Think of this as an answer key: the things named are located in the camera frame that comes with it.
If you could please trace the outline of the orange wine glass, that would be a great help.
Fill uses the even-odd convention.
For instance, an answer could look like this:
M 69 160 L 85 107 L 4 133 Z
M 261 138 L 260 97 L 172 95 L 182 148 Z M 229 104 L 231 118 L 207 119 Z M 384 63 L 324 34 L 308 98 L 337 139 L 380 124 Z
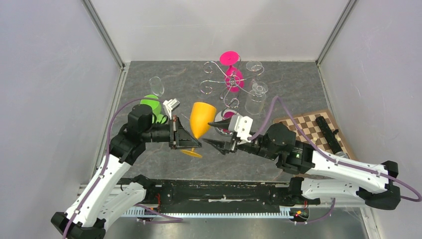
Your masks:
M 210 128 L 209 123 L 214 121 L 216 108 L 204 102 L 195 102 L 190 115 L 190 127 L 195 139 L 206 134 Z

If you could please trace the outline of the chrome wine glass rack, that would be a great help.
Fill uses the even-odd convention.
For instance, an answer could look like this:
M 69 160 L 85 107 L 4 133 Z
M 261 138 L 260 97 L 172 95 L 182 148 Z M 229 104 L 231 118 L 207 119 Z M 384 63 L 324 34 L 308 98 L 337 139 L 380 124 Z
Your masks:
M 215 121 L 229 119 L 234 115 L 238 115 L 238 108 L 240 105 L 239 96 L 241 92 L 246 92 L 244 84 L 247 80 L 260 76 L 265 68 L 259 61 L 249 61 L 246 63 L 246 70 L 253 72 L 254 75 L 244 77 L 240 66 L 242 64 L 241 57 L 237 54 L 222 54 L 219 63 L 215 61 L 207 61 L 203 64 L 203 71 L 207 74 L 213 73 L 215 66 L 222 74 L 223 79 L 204 80 L 200 83 L 200 91 L 203 94 L 209 95 L 213 92 L 210 83 L 223 84 L 224 89 L 219 94 L 219 100 L 224 104 L 223 110 L 215 115 Z

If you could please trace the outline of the green wine glass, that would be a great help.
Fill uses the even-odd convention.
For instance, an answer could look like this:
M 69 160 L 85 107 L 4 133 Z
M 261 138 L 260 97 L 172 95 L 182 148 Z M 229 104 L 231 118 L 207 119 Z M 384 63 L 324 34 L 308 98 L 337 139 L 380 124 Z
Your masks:
M 158 100 L 159 98 L 156 95 L 146 95 L 145 98 L 149 98 L 148 100 L 142 99 L 140 101 L 141 105 L 148 105 L 152 108 L 152 123 L 159 123 L 159 124 L 165 124 L 168 121 L 168 117 L 161 114 L 161 103 Z

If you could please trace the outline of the clear wine glass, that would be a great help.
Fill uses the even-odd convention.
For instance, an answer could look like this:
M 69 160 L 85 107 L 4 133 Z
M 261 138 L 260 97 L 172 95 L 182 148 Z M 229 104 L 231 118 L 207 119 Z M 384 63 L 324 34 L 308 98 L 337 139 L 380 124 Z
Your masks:
M 158 97 L 163 96 L 165 92 L 165 88 L 160 77 L 155 76 L 155 77 L 150 78 L 149 84 L 150 84 L 150 89 L 154 95 Z

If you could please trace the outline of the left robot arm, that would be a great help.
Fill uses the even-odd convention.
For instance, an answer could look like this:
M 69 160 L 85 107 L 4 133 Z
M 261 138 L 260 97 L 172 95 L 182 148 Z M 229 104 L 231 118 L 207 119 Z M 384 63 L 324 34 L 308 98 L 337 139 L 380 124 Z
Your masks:
M 171 149 L 200 148 L 201 143 L 181 125 L 177 116 L 167 124 L 153 123 L 149 105 L 135 105 L 119 133 L 108 139 L 103 161 L 79 198 L 65 212 L 56 212 L 51 223 L 65 239 L 102 239 L 111 225 L 136 203 L 155 200 L 155 183 L 137 176 L 127 188 L 108 201 L 120 178 L 150 142 L 167 142 Z

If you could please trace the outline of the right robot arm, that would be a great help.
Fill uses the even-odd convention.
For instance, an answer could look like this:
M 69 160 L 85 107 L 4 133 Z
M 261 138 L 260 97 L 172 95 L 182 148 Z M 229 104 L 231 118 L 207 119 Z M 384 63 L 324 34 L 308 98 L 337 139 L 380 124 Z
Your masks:
M 238 150 L 276 161 L 276 166 L 293 175 L 286 190 L 289 200 L 321 198 L 356 198 L 365 205 L 381 210 L 394 210 L 401 201 L 400 188 L 384 175 L 396 178 L 395 162 L 365 164 L 314 149 L 309 143 L 296 139 L 296 133 L 282 123 L 269 127 L 264 135 L 249 141 L 245 132 L 227 120 L 212 122 L 233 132 L 230 141 L 204 139 L 221 154 Z

